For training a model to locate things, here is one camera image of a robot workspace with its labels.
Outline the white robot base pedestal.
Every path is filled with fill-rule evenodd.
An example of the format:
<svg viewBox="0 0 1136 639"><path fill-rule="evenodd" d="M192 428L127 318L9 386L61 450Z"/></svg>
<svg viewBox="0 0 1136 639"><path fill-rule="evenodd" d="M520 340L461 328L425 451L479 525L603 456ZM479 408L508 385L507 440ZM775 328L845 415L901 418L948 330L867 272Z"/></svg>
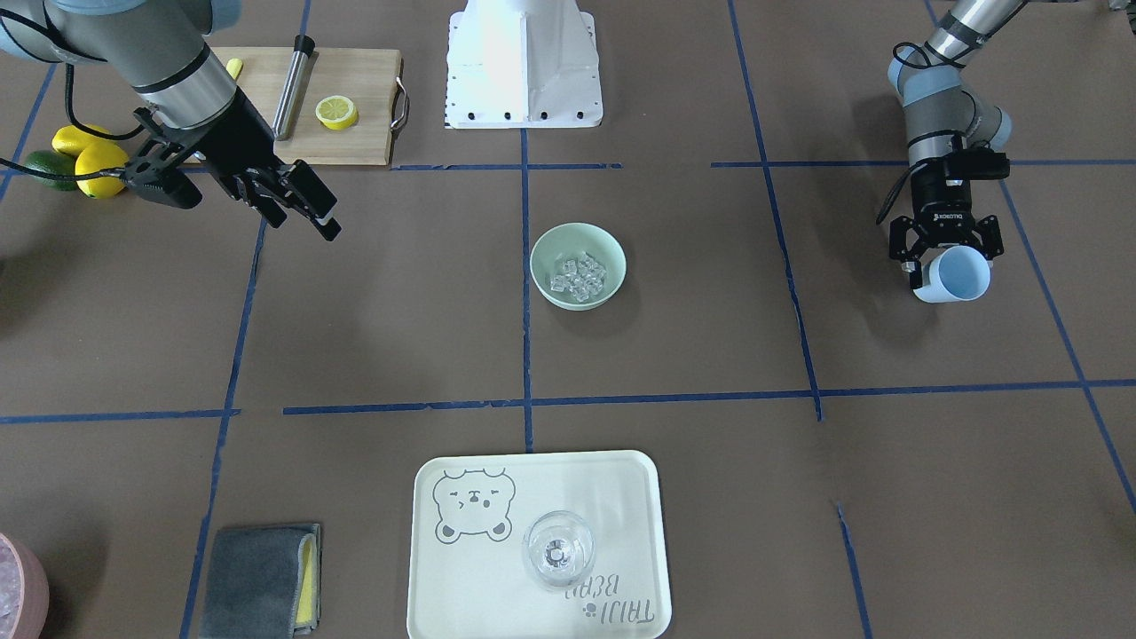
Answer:
<svg viewBox="0 0 1136 639"><path fill-rule="evenodd" d="M575 1L468 1L446 36L446 128L604 121L596 20Z"/></svg>

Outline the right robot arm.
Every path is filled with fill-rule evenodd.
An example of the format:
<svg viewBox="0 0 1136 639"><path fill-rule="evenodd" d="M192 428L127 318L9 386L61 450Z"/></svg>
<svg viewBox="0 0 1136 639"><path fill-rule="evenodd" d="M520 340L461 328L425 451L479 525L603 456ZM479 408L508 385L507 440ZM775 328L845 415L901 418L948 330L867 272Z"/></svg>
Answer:
<svg viewBox="0 0 1136 639"><path fill-rule="evenodd" d="M272 126L207 44L241 9L239 1L5 1L3 50L45 64L109 65L142 98L135 117L147 141L106 171L137 198L197 207L201 193L182 165L198 159L269 226L294 210L333 241L335 196L309 163L276 156Z"/></svg>

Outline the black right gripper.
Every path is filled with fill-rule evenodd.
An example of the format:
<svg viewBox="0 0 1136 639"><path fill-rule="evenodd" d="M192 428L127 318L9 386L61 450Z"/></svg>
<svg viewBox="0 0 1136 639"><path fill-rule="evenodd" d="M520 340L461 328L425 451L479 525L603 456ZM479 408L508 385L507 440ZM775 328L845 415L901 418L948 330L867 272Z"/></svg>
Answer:
<svg viewBox="0 0 1136 639"><path fill-rule="evenodd" d="M341 233L332 215L337 198L304 159L285 166L273 152L273 134L239 88L209 121L177 131L179 146L202 153L203 165L226 196L258 213L272 229L287 221L287 209L304 215L325 241Z"/></svg>

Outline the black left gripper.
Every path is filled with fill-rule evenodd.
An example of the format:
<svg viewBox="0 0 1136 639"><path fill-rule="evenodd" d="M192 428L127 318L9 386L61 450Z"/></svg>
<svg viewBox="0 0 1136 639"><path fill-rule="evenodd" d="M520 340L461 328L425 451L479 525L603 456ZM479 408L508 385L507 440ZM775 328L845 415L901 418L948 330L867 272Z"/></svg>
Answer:
<svg viewBox="0 0 1136 639"><path fill-rule="evenodd" d="M920 260L927 250L967 246L987 260L1005 254L999 219L974 218L974 181L945 179L944 157L921 159L909 168L900 185L911 183L912 213L889 223L889 258L903 263L911 291L925 284Z"/></svg>

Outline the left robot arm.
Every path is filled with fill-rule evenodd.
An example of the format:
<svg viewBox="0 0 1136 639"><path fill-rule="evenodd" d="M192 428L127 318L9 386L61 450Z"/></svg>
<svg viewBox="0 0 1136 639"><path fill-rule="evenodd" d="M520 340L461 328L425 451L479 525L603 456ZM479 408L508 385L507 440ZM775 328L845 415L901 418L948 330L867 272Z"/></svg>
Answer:
<svg viewBox="0 0 1136 639"><path fill-rule="evenodd" d="M1006 110L963 81L974 55L1025 8L1022 1L958 1L930 38L894 47L888 80L907 130L907 171L880 207L888 251L927 304L974 302L1005 251L997 216L974 215L971 186L1009 177Z"/></svg>

